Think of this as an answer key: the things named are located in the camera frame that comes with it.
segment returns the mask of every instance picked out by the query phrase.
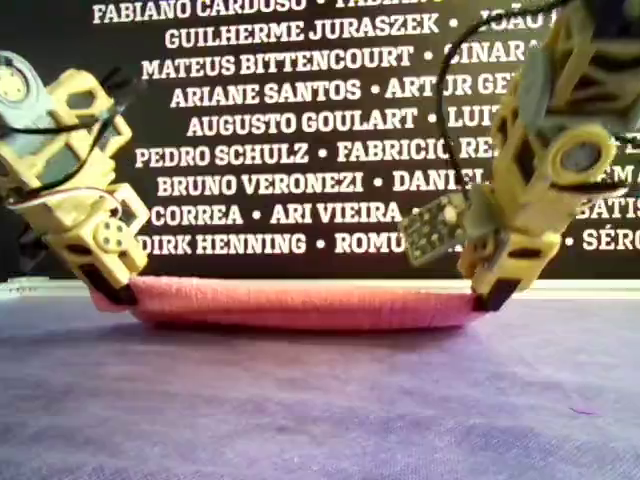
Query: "black background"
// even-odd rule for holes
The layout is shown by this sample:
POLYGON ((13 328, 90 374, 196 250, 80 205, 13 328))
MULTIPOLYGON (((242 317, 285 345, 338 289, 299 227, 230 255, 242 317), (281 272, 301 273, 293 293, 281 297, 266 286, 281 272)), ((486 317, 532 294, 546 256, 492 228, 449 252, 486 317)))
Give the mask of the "black background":
MULTIPOLYGON (((370 109, 372 104, 378 108, 416 106, 420 109, 417 128, 403 132, 369 132, 366 135, 353 133, 324 134, 296 134, 288 137, 267 138, 229 138, 213 137, 210 139, 187 138, 186 131, 191 116, 212 115, 222 113, 220 109, 169 109, 173 88, 176 86, 215 85, 216 83, 241 84, 251 82, 284 82, 294 80, 291 74, 267 74, 251 78, 221 77, 213 79, 184 79, 159 80, 151 83, 149 91, 141 97, 126 112, 125 117, 131 125, 134 138, 130 145, 117 154, 118 181, 126 181, 133 185, 149 207, 153 205, 197 204, 197 203, 237 203, 243 212, 245 225, 243 231, 247 233, 260 232, 302 232, 308 237, 308 253, 290 256, 151 256, 145 273, 154 275, 227 277, 227 278, 457 278, 455 270, 455 254, 447 255, 427 268, 412 269, 404 255, 337 255, 333 250, 332 233, 337 231, 394 231, 395 225, 323 225, 314 223, 312 226, 269 226, 270 215, 264 214, 263 220, 251 219, 251 210, 260 207, 263 212, 270 211, 276 203, 287 202, 321 202, 321 201, 396 201, 403 211, 421 206, 432 200, 437 193, 393 193, 390 187, 375 188, 371 180, 375 176, 382 176, 391 183, 391 171, 394 169, 424 169, 444 168, 443 161, 402 161, 402 162, 356 162, 337 163, 335 161, 335 142, 340 140, 364 140, 366 138, 414 138, 436 137, 433 125, 426 121, 426 117, 433 111, 434 99, 430 97, 403 100, 387 100, 382 94, 374 96, 369 92, 371 84, 379 84, 384 92, 391 77, 405 75, 435 75, 438 69, 441 52, 444 45, 452 42, 455 37, 471 22, 480 17, 480 11, 486 8, 508 7, 511 2, 483 0, 468 2, 467 0, 449 0, 443 2, 425 2, 413 5, 379 6, 366 8, 336 9, 333 0, 324 5, 310 1, 309 6, 302 12, 287 14, 254 14, 240 16, 211 17, 201 19, 193 16, 188 20, 156 21, 147 23, 120 24, 92 24, 92 4, 82 0, 65 0, 63 2, 7 2, 3 6, 2 29, 0 29, 0 48, 10 50, 25 57, 40 73, 45 83, 50 83, 67 68, 80 68, 91 71, 100 76, 114 65, 123 66, 135 75, 141 75, 141 61, 163 59, 168 57, 191 57, 218 54, 242 54, 256 51, 284 51, 307 50, 319 48, 348 48, 351 46, 374 45, 413 45, 415 52, 412 56, 412 66, 401 69, 376 69, 342 72, 313 72, 298 73, 295 80, 331 80, 332 78, 359 78, 363 83, 363 98, 349 104, 288 104, 264 106, 225 107, 224 113, 241 113, 247 111, 284 112, 284 111, 320 111, 338 109, 370 109), (264 21, 286 21, 304 19, 309 23, 317 18, 335 18, 341 16, 363 17, 380 14, 438 12, 440 19, 438 26, 441 33, 413 37, 378 37, 361 40, 336 42, 310 42, 308 44, 269 44, 233 47, 216 47, 211 49, 167 50, 164 46, 164 33, 169 28, 181 28, 204 25, 258 23, 264 21), (448 19, 455 17, 459 20, 457 28, 448 26, 448 19), (436 55, 434 60, 427 62, 422 52, 431 50, 436 55), (136 147, 160 147, 181 145, 214 145, 220 143, 265 143, 268 141, 304 141, 311 146, 311 157, 307 165, 277 167, 230 167, 225 170, 211 166, 208 169, 149 169, 134 168, 133 149, 136 147), (327 158, 317 158, 314 152, 325 147, 329 151, 327 158), (214 173, 266 173, 280 171, 320 172, 336 171, 339 169, 360 170, 365 172, 365 186, 367 191, 358 198, 314 198, 262 196, 249 198, 239 195, 237 198, 160 198, 156 197, 156 177, 158 175, 189 175, 214 173), (327 242, 324 250, 315 248, 315 240, 323 238, 327 242)), ((505 33, 483 33, 477 40, 506 41, 511 38, 542 39, 546 30, 512 31, 505 33)), ((457 65, 451 73, 469 73, 477 75, 482 72, 510 72, 518 68, 514 63, 494 63, 457 65)), ((450 97, 449 105, 489 105, 497 103, 496 98, 482 96, 450 97)), ((452 129, 456 137, 485 136, 488 129, 452 129)), ((621 163, 633 161, 634 158, 621 158, 621 163)), ((464 167, 486 167, 488 160, 464 160, 464 167)), ((1 276, 21 275, 18 269, 15 239, 22 226, 22 221, 16 215, 2 210, 0 213, 2 235, 0 237, 2 262, 1 276)), ((585 251, 582 248, 582 232, 585 228, 636 228, 635 220, 589 220, 576 221, 567 235, 575 238, 575 244, 564 247, 556 260, 544 272, 543 278, 589 279, 589 278, 639 278, 638 260, 635 251, 585 251)), ((142 233, 180 234, 180 233, 224 233, 237 232, 235 227, 176 227, 158 228, 147 226, 142 233)), ((35 274, 52 277, 69 277, 70 275, 59 263, 47 257, 39 265, 35 274)))

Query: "pink fabric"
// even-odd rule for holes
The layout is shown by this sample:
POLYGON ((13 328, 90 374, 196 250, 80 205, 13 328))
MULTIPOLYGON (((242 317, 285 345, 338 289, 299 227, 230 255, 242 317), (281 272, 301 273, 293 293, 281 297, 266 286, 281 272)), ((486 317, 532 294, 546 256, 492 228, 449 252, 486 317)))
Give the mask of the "pink fabric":
MULTIPOLYGON (((138 277, 131 313, 151 324, 227 324, 298 330, 462 326, 482 316, 470 294, 353 286, 262 286, 248 281, 138 277)), ((101 311, 126 309, 92 294, 101 311)))

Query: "black banner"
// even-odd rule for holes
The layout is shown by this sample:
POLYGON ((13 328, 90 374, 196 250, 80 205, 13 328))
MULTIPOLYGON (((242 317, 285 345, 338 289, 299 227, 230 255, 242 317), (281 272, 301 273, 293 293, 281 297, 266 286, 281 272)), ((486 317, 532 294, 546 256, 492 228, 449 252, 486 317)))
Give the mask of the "black banner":
MULTIPOLYGON (((226 278, 458 278, 456 254, 412 269, 400 216, 456 188, 434 124, 448 45, 495 0, 10 2, 0 45, 51 83, 121 65, 148 80, 118 181, 151 210, 145 273, 226 278)), ((556 14, 493 25, 447 81, 448 122, 472 182, 487 179, 492 112, 556 14)), ((634 150, 614 176, 636 182, 634 150)), ((543 278, 639 278, 639 202, 580 214, 543 278)), ((3 212, 2 271, 20 221, 3 212)), ((38 271, 67 276, 47 259, 38 271)))

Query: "purple tablecloth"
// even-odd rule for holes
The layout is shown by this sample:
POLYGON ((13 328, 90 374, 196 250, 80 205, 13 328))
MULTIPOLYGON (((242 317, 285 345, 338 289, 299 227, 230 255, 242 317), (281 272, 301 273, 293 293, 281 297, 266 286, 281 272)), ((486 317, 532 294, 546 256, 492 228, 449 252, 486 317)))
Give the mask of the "purple tablecloth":
POLYGON ((2 480, 640 479, 640 302, 466 330, 149 331, 0 303, 2 480))

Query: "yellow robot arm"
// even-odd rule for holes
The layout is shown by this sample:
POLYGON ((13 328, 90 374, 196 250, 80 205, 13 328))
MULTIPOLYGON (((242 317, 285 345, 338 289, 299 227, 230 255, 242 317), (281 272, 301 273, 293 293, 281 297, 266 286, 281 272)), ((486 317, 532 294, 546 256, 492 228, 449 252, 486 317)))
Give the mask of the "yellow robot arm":
POLYGON ((458 269, 471 280, 478 309, 498 310, 528 289, 557 254, 578 211, 627 190, 603 181, 616 157, 614 137, 626 141, 623 134, 640 120, 640 36, 620 33, 637 23, 630 2, 622 3, 559 0, 533 9, 563 7, 494 118, 499 154, 491 182, 446 195, 400 225, 415 266, 464 243, 458 269), (602 8, 611 15, 615 4, 617 33, 612 20, 603 25, 597 13, 602 8))
POLYGON ((30 227, 23 247, 48 247, 90 288, 132 304, 130 280, 147 263, 135 236, 149 211, 130 185, 113 184, 112 157, 132 136, 116 107, 88 72, 45 88, 26 60, 0 52, 0 195, 30 227))

